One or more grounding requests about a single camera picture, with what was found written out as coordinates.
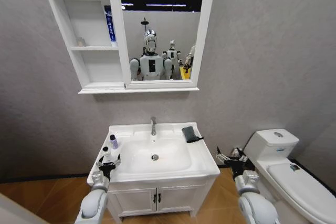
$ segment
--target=bottle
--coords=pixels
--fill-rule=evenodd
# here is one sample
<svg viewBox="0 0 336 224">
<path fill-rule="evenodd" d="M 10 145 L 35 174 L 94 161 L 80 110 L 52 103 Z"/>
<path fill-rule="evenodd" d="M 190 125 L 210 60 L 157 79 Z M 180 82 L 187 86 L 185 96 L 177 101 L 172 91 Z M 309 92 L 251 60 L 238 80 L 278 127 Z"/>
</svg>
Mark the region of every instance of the bottle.
<svg viewBox="0 0 336 224">
<path fill-rule="evenodd" d="M 115 149 L 118 148 L 118 142 L 117 142 L 116 136 L 110 135 L 110 142 L 111 142 L 111 145 L 112 145 L 112 149 L 115 150 Z"/>
<path fill-rule="evenodd" d="M 108 148 L 107 146 L 105 146 L 103 148 L 103 154 L 104 154 L 104 159 L 103 159 L 104 163 L 108 163 L 108 162 L 112 161 L 110 148 Z"/>
</svg>

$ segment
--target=faucet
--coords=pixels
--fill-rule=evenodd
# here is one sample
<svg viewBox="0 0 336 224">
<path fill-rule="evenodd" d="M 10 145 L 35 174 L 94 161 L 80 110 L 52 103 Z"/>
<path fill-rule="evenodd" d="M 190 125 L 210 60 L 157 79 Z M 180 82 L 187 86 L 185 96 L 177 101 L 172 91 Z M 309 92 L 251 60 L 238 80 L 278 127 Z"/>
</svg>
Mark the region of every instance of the faucet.
<svg viewBox="0 0 336 224">
<path fill-rule="evenodd" d="M 151 124 L 152 124 L 152 136 L 156 135 L 156 129 L 155 129 L 155 125 L 156 125 L 156 118 L 154 116 L 151 117 Z"/>
</svg>

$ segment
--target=sink drain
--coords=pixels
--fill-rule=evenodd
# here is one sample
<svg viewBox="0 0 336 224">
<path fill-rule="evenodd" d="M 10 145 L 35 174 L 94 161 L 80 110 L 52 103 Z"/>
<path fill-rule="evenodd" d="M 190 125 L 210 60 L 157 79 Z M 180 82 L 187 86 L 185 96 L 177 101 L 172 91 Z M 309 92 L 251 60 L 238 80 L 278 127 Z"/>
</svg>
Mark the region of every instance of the sink drain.
<svg viewBox="0 0 336 224">
<path fill-rule="evenodd" d="M 156 155 L 156 154 L 152 155 L 152 160 L 156 161 L 156 160 L 158 160 L 158 159 L 159 159 L 159 156 L 158 156 L 158 155 Z"/>
</svg>

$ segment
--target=toilet seat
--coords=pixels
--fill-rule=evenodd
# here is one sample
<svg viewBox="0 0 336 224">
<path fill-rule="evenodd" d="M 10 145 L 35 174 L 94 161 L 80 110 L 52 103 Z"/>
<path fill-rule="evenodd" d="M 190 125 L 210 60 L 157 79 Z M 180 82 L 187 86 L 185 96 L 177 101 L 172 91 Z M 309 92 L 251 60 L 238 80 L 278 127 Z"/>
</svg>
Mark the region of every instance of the toilet seat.
<svg viewBox="0 0 336 224">
<path fill-rule="evenodd" d="M 271 165 L 267 171 L 304 210 L 327 224 L 336 224 L 336 198 L 305 170 L 286 163 Z"/>
</svg>

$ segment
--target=toilet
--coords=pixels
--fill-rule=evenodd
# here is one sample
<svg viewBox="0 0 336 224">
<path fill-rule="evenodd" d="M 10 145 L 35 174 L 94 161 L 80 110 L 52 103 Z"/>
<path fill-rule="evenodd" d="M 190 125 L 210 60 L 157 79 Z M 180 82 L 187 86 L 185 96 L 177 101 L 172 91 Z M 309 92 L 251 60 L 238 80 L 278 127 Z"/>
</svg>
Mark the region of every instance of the toilet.
<svg viewBox="0 0 336 224">
<path fill-rule="evenodd" d="M 258 189 L 276 207 L 281 224 L 336 224 L 336 198 L 287 159 L 298 142 L 284 129 L 253 134 L 244 152 L 261 176 Z"/>
</svg>

